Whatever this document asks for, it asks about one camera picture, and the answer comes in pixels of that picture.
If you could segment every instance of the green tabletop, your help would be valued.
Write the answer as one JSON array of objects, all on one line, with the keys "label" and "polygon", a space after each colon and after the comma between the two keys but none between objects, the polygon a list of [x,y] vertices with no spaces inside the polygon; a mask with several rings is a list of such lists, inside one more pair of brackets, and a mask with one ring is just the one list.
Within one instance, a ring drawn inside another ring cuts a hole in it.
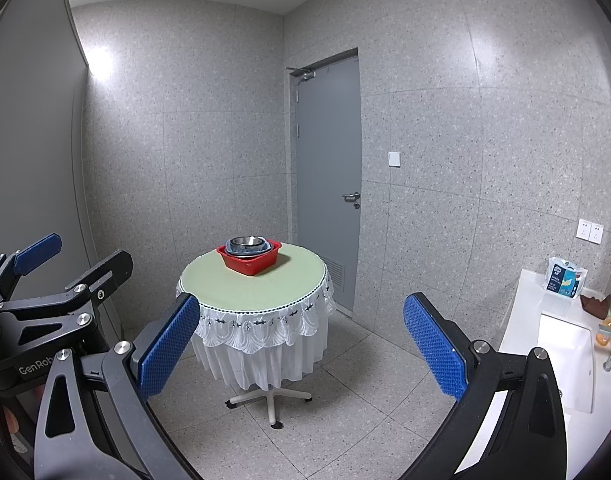
[{"label": "green tabletop", "polygon": [[201,303],[222,310],[269,310],[303,298],[321,282],[323,261],[302,247],[283,244],[276,263],[255,276],[228,269],[216,251],[203,254],[181,274],[181,286]]}]

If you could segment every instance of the terrazzo wall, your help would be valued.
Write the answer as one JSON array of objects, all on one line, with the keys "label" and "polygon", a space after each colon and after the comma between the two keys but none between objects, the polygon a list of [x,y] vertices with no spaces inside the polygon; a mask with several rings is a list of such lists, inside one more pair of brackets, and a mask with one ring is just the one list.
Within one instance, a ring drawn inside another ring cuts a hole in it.
[{"label": "terrazzo wall", "polygon": [[[357,322],[416,352],[401,307],[421,290],[468,336],[495,342],[521,269],[545,272],[554,255],[605,290],[611,52],[588,0],[309,0],[285,17],[286,66],[354,47]],[[289,88],[285,76],[294,146]],[[605,226],[601,245],[575,238],[579,218]]]},{"label": "terrazzo wall", "polygon": [[155,319],[185,265],[241,232],[287,238],[283,18],[201,0],[73,9],[92,75],[86,199],[100,258],[131,253],[112,296]]}]

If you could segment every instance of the wall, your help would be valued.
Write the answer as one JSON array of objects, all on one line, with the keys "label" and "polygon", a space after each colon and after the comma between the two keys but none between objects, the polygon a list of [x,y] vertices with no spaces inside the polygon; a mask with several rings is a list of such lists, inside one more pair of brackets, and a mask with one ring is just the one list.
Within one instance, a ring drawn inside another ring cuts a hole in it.
[{"label": "wall", "polygon": [[[286,66],[354,47],[356,321],[416,351],[401,307],[421,290],[468,336],[492,339],[521,269],[545,272],[553,255],[605,290],[611,53],[587,0],[309,0],[285,17]],[[293,152],[287,75],[284,105]],[[401,168],[388,168],[390,150]],[[578,218],[605,226],[601,245],[575,238]]]},{"label": "wall", "polygon": [[0,16],[0,253],[51,232],[63,239],[16,298],[61,292],[90,267],[73,182],[85,74],[65,0],[9,0]]},{"label": "wall", "polygon": [[[181,271],[236,234],[287,238],[280,16],[202,0],[73,9],[92,75],[83,164],[98,256],[132,254],[115,300],[139,329]],[[107,73],[96,69],[109,60]]]}]

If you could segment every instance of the red plastic tub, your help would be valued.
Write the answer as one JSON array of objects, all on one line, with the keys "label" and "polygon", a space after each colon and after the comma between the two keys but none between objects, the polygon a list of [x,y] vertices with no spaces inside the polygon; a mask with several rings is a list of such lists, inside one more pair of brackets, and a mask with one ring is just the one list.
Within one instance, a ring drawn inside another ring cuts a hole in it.
[{"label": "red plastic tub", "polygon": [[278,256],[281,242],[269,239],[268,242],[272,244],[271,250],[267,253],[260,254],[256,258],[237,258],[236,256],[230,256],[225,252],[224,245],[217,247],[216,251],[221,254],[225,266],[229,269],[236,270],[236,272],[240,272],[246,276],[254,276],[276,263],[276,257]]}]

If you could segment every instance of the blue gripper pad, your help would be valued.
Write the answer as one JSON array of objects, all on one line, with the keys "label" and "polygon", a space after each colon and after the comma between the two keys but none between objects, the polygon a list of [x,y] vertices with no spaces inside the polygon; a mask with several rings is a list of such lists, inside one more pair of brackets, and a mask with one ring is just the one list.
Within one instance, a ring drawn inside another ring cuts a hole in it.
[{"label": "blue gripper pad", "polygon": [[43,265],[51,257],[61,252],[61,237],[52,233],[34,245],[21,251],[14,260],[14,274],[17,276],[27,276],[35,268]]},{"label": "blue gripper pad", "polygon": [[158,395],[198,326],[198,301],[189,296],[167,327],[139,362],[138,391],[141,399]]},{"label": "blue gripper pad", "polygon": [[460,400],[467,388],[463,358],[414,296],[405,299],[403,320],[441,391]]}]

